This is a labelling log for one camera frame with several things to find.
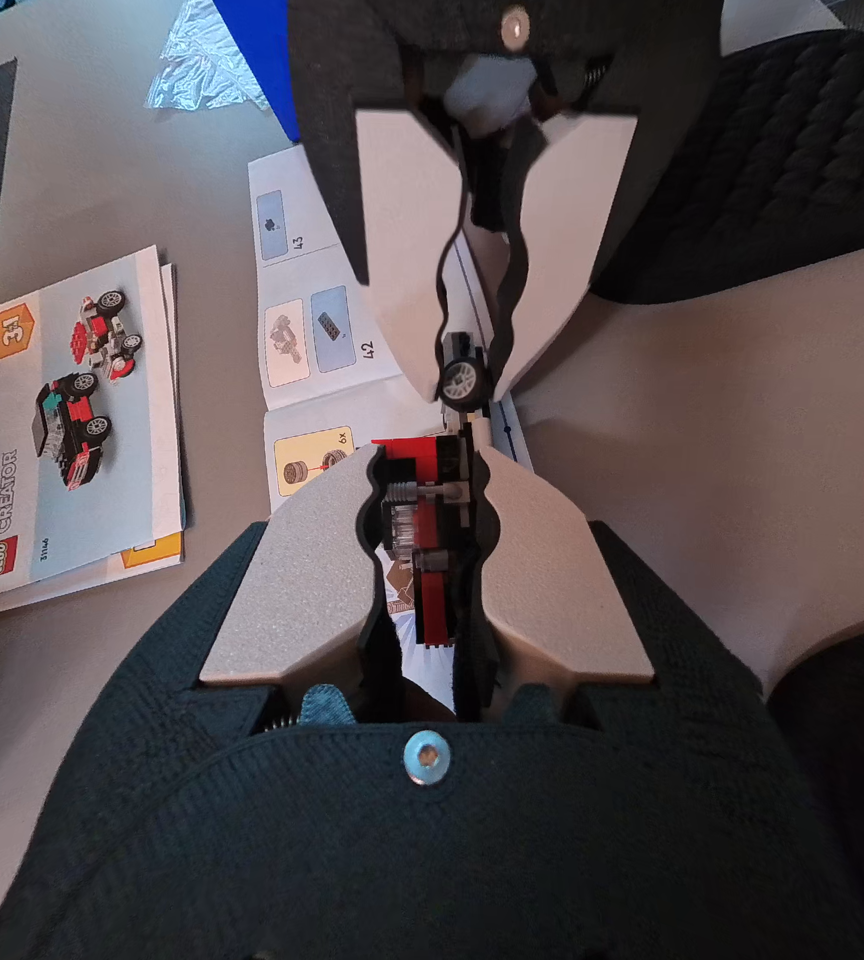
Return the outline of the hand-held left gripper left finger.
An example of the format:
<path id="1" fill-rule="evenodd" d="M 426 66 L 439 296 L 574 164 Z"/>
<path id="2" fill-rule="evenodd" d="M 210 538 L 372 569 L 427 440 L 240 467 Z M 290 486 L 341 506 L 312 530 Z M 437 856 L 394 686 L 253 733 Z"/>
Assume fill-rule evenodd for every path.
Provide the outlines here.
<path id="1" fill-rule="evenodd" d="M 200 670 L 205 686 L 273 685 L 292 709 L 314 685 L 356 696 L 358 641 L 377 590 L 360 518 L 381 453 L 360 447 L 270 516 Z"/>

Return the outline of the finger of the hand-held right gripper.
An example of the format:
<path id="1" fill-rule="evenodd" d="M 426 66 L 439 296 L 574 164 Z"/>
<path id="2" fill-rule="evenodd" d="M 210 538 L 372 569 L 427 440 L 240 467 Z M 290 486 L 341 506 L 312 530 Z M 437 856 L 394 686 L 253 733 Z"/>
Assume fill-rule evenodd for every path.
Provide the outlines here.
<path id="1" fill-rule="evenodd" d="M 448 315 L 441 274 L 463 211 L 460 162 L 408 109 L 359 108 L 355 123 L 366 301 L 402 374 L 423 399 L 434 399 Z"/>
<path id="2" fill-rule="evenodd" d="M 638 120 L 553 117 L 525 175 L 518 224 L 528 268 L 511 312 L 512 346 L 497 396 L 558 337 L 588 288 Z"/>

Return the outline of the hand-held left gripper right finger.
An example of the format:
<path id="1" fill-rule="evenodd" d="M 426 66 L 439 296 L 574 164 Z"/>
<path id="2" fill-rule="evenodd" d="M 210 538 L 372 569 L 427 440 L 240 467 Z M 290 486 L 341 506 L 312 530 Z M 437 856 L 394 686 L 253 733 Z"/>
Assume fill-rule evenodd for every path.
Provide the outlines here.
<path id="1" fill-rule="evenodd" d="M 493 447 L 476 453 L 475 613 L 486 627 L 486 718 L 526 685 L 562 708 L 583 684 L 650 685 L 654 666 L 582 510 Z"/>

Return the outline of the red black lego vehicle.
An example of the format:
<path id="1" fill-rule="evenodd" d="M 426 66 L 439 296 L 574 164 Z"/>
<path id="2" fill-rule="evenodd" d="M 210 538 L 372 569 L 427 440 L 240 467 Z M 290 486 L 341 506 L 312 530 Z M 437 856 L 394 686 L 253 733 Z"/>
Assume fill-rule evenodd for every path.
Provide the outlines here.
<path id="1" fill-rule="evenodd" d="M 392 562 L 387 578 L 399 604 L 411 599 L 415 643 L 452 647 L 468 616 L 463 594 L 478 549 L 472 423 L 456 432 L 381 439 L 378 446 L 381 545 Z"/>

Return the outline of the small lego wheel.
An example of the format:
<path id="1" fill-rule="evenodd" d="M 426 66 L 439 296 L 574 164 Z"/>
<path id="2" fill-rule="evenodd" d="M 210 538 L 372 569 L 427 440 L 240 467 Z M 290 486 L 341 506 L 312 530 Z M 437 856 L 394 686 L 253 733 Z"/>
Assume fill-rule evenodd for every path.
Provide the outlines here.
<path id="1" fill-rule="evenodd" d="M 489 379 L 480 352 L 455 358 L 447 364 L 438 392 L 441 402 L 459 413 L 483 409 L 489 399 Z"/>

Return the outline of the open lego instruction booklet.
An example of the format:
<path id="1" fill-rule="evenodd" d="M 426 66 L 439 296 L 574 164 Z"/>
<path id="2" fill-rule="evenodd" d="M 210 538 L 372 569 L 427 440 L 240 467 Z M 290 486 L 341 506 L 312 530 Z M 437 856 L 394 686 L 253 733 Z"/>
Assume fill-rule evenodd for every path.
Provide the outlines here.
<path id="1" fill-rule="evenodd" d="M 248 185 L 270 515 L 361 447 L 456 432 L 466 422 L 474 433 L 473 475 L 476 453 L 485 447 L 531 471 L 510 397 L 460 414 L 437 400 L 423 400 L 402 374 L 354 277 L 305 150 L 292 147 L 251 162 Z M 360 531 L 377 558 L 376 600 L 358 641 L 364 678 L 356 696 L 342 695 L 355 713 L 394 717 L 390 687 L 401 675 L 459 719 L 483 719 L 489 640 L 468 594 L 483 552 L 477 535 L 484 524 L 476 516 L 478 549 L 463 594 L 469 606 L 459 638 L 446 648 L 416 644 L 411 599 L 399 604 L 399 591 L 387 578 L 392 562 L 381 545 L 382 457 L 373 463 L 376 492 L 360 518 Z M 473 476 L 476 514 L 480 489 Z"/>

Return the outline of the closed lego instruction booklet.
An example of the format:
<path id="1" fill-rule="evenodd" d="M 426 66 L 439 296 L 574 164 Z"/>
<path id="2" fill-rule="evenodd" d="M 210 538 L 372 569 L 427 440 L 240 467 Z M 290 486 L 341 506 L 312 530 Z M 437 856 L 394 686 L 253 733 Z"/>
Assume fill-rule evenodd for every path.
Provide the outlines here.
<path id="1" fill-rule="evenodd" d="M 174 333 L 156 246 L 0 304 L 0 613 L 180 563 Z"/>

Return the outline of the large blue plastic bin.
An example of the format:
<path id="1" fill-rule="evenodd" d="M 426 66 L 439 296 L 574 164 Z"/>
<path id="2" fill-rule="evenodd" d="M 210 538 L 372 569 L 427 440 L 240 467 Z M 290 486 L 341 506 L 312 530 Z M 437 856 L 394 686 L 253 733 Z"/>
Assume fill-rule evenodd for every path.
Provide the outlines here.
<path id="1" fill-rule="evenodd" d="M 215 6 L 287 138 L 298 142 L 287 1 L 216 1 Z"/>

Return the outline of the clear plastic bag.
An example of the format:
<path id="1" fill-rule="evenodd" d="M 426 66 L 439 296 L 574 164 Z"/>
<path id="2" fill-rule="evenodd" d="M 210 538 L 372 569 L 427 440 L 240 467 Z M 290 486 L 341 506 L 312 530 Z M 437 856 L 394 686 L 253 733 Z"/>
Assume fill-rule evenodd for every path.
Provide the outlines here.
<path id="1" fill-rule="evenodd" d="M 145 105 L 195 112 L 270 104 L 212 1 L 184 1 L 160 53 Z"/>

